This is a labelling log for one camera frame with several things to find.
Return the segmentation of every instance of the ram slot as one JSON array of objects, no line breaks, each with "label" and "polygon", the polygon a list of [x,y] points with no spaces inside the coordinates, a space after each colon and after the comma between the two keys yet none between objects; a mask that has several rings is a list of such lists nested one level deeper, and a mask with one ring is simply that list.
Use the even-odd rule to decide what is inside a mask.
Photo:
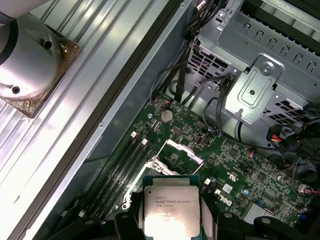
[{"label": "ram slot", "polygon": [[144,145],[142,145],[139,142],[139,144],[135,147],[134,151],[129,156],[126,156],[125,161],[117,169],[116,174],[112,175],[112,178],[110,179],[109,183],[104,188],[105,191],[103,191],[103,195],[101,195],[101,201],[99,201],[99,205],[95,208],[95,211],[93,213],[94,216],[100,215],[100,211],[105,206],[106,202],[110,198],[110,195],[113,195],[115,193],[115,190],[117,189],[118,185],[126,177],[127,172],[134,164],[136,157],[143,150],[143,147]]},{"label": "ram slot", "polygon": [[108,174],[104,172],[105,175],[104,180],[98,187],[99,191],[96,193],[94,200],[88,199],[91,201],[91,204],[87,208],[87,212],[90,214],[93,209],[97,207],[97,205],[100,205],[101,198],[105,195],[105,192],[108,191],[108,188],[110,188],[110,185],[112,185],[114,177],[120,174],[122,166],[126,163],[128,157],[132,154],[132,152],[140,145],[141,139],[138,139],[138,137],[131,139],[129,143],[126,145],[126,147],[123,149],[123,152],[121,155],[114,161],[113,166]]},{"label": "ram slot", "polygon": [[137,170],[140,170],[148,160],[147,156],[149,156],[148,155],[149,150],[150,150],[150,147],[145,146],[143,151],[139,154],[139,156],[137,156],[137,160],[135,161],[136,164],[130,168],[130,171],[128,172],[127,177],[124,179],[124,182],[119,185],[118,189],[114,191],[114,193],[112,194],[111,199],[103,207],[103,211],[99,215],[100,219],[107,218],[108,214],[110,213],[111,209],[114,207],[118,198],[121,196],[121,194],[124,193],[126,187],[130,183],[132,178],[134,178],[134,176],[137,174],[138,172]]}]

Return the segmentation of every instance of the ribbed metal surface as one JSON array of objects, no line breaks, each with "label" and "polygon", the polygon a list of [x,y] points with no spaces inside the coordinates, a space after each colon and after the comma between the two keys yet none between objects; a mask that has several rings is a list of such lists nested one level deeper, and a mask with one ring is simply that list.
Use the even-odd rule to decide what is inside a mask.
[{"label": "ribbed metal surface", "polygon": [[31,14],[83,47],[28,119],[0,100],[0,239],[7,239],[167,0],[52,0]]}]

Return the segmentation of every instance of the intel xeon processor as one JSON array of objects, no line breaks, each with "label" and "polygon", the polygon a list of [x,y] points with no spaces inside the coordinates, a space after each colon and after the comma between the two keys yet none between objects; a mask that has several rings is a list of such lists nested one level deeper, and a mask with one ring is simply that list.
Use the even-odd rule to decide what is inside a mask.
[{"label": "intel xeon processor", "polygon": [[144,188],[144,233],[153,238],[189,238],[200,233],[199,188],[151,185]]}]

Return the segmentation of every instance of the green circuit board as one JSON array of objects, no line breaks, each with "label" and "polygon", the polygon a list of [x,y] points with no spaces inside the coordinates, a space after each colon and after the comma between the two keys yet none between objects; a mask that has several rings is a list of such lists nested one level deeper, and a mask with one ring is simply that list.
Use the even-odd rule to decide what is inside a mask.
[{"label": "green circuit board", "polygon": [[[114,206],[120,206],[140,169],[157,155],[167,140],[172,140],[192,150],[203,164],[171,145],[163,147],[158,159],[181,175],[200,175],[201,192],[216,196],[221,211],[231,211],[241,217],[253,202],[282,222],[294,226],[300,215],[294,206],[305,206],[308,200],[296,195],[290,184],[282,183],[281,180],[289,176],[284,172],[260,170],[252,163],[248,149],[229,142],[215,130],[208,131],[200,116],[178,102],[165,104],[169,100],[166,95],[160,95],[156,100],[160,103],[147,103],[138,115],[93,184],[88,212],[105,218]],[[163,117],[165,120],[171,118],[170,115],[163,116],[164,111],[173,114],[172,120],[163,121]],[[262,168],[275,170],[275,165],[264,158],[256,156],[255,159]],[[143,173],[157,174],[160,173],[154,169],[146,169]],[[136,182],[134,191],[140,189],[141,182]]]}]

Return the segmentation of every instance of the motherboard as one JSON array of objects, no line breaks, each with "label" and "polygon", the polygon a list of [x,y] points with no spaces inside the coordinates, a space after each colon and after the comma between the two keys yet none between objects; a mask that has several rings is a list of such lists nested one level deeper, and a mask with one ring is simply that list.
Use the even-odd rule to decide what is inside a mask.
[{"label": "motherboard", "polygon": [[199,175],[200,192],[212,194],[221,211],[248,223],[272,216],[294,226],[308,200],[297,195],[288,172],[225,139],[203,119],[166,95],[149,102],[109,158],[87,194],[86,214],[106,220],[130,207],[143,176]]}]

